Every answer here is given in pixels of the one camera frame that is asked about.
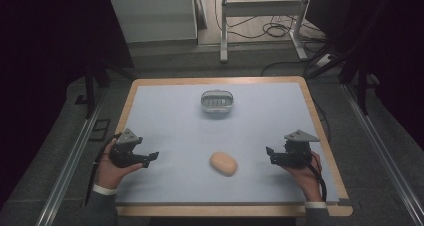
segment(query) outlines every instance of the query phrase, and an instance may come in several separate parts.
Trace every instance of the aluminum rail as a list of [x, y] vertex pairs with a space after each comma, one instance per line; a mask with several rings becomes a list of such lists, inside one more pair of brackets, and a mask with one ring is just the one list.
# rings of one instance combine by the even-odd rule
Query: aluminum rail
[[344, 84], [342, 84], [342, 88], [346, 92], [351, 106], [358, 116], [362, 127], [364, 128], [371, 144], [374, 147], [375, 152], [377, 153], [377, 156], [380, 158], [383, 167], [386, 169], [387, 174], [392, 180], [392, 183], [399, 193], [403, 203], [405, 204], [405, 207], [408, 210], [412, 220], [415, 222], [415, 225], [424, 225], [424, 211], [417, 195], [403, 176], [402, 172], [399, 170], [396, 162], [393, 160], [390, 152], [387, 150], [383, 140], [381, 139], [377, 130], [374, 128], [370, 118], [364, 115], [357, 105], [356, 95], [352, 88]]
[[56, 217], [57, 211], [59, 210], [60, 204], [62, 203], [63, 197], [65, 196], [66, 190], [68, 189], [69, 183], [74, 175], [75, 169], [78, 165], [79, 159], [82, 152], [84, 151], [85, 145], [88, 141], [88, 137], [93, 129], [94, 123], [97, 120], [97, 116], [101, 110], [103, 99], [106, 95], [107, 89], [99, 88], [96, 95], [96, 107], [92, 116], [87, 119], [75, 141], [74, 146], [66, 160], [59, 177], [56, 180], [55, 185], [41, 211], [40, 217], [37, 221], [37, 226], [52, 225], [54, 218]]

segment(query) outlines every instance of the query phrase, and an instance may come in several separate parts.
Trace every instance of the white panel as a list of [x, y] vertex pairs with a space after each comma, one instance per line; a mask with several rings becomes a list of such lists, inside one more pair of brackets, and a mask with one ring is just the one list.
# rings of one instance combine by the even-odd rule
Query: white panel
[[111, 0], [127, 43], [196, 39], [193, 0]]
[[[228, 114], [203, 112], [203, 92], [222, 89], [234, 96]], [[144, 137], [134, 153], [159, 151], [148, 169], [124, 178], [118, 203], [304, 202], [289, 173], [272, 165], [265, 146], [284, 152], [284, 135], [301, 129], [316, 136], [297, 83], [142, 86], [126, 124]], [[320, 143], [311, 148], [322, 155]], [[238, 162], [226, 177], [209, 164], [217, 151]], [[328, 202], [337, 202], [331, 174], [322, 158]]]

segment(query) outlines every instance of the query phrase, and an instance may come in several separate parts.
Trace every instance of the white shirt cuff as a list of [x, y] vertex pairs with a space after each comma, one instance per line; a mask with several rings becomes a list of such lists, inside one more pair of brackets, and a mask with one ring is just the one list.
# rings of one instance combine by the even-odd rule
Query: white shirt cuff
[[305, 208], [327, 208], [325, 202], [305, 202]]
[[97, 184], [94, 184], [93, 191], [103, 195], [113, 195], [118, 192], [117, 189], [107, 189], [107, 188], [100, 187]]

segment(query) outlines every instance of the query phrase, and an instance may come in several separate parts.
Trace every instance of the dark jacket sleeve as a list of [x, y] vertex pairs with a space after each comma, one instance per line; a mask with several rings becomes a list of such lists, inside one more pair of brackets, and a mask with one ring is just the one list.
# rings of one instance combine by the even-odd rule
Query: dark jacket sleeve
[[78, 214], [78, 225], [117, 226], [118, 213], [115, 207], [115, 195], [103, 195], [92, 191], [90, 199]]
[[333, 225], [330, 214], [326, 208], [306, 208], [307, 226], [330, 226]]

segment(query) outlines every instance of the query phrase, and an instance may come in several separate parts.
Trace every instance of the hand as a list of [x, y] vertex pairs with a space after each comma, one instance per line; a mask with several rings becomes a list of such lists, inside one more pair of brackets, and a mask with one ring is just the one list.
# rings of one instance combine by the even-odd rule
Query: hand
[[116, 138], [112, 139], [112, 141], [106, 146], [98, 168], [97, 185], [107, 189], [116, 189], [125, 175], [143, 167], [143, 164], [141, 163], [134, 164], [126, 168], [119, 168], [115, 166], [109, 159], [109, 152], [115, 143]]
[[[311, 151], [313, 157], [311, 165], [321, 173], [321, 161], [319, 154]], [[321, 192], [319, 188], [319, 182], [316, 176], [308, 167], [302, 169], [295, 169], [290, 167], [282, 167], [287, 170], [296, 180], [296, 183], [302, 189], [303, 194], [308, 202], [321, 202]]]

